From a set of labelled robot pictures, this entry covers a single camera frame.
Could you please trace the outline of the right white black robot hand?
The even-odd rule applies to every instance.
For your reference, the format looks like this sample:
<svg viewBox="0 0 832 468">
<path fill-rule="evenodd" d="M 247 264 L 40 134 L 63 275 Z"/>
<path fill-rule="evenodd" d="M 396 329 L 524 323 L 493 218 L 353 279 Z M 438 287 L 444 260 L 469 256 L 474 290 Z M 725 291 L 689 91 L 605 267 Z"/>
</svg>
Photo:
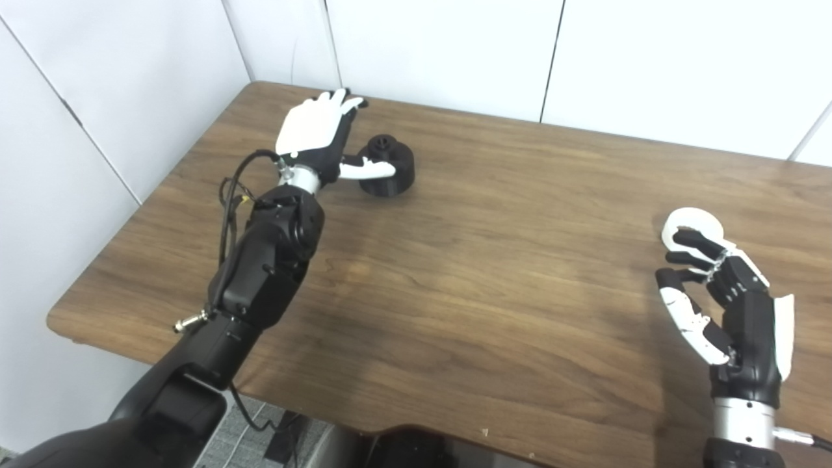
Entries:
<svg viewBox="0 0 832 468">
<path fill-rule="evenodd" d="M 794 297 L 773 297 L 746 252 L 684 228 L 655 273 L 666 311 L 710 368 L 711 396 L 778 409 L 794 349 Z"/>
</svg>

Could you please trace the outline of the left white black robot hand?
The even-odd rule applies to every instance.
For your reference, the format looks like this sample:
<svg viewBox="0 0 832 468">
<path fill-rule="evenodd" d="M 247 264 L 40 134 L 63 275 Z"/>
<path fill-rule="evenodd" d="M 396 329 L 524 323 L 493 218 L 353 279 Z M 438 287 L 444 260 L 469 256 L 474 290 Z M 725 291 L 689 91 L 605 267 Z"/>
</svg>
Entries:
<svg viewBox="0 0 832 468">
<path fill-rule="evenodd" d="M 339 179 L 364 181 L 396 174 L 390 162 L 345 152 L 354 118 L 364 107 L 368 107 L 364 97 L 340 88 L 289 110 L 274 145 L 274 152 L 285 159 L 289 185 L 316 193 Z"/>
</svg>

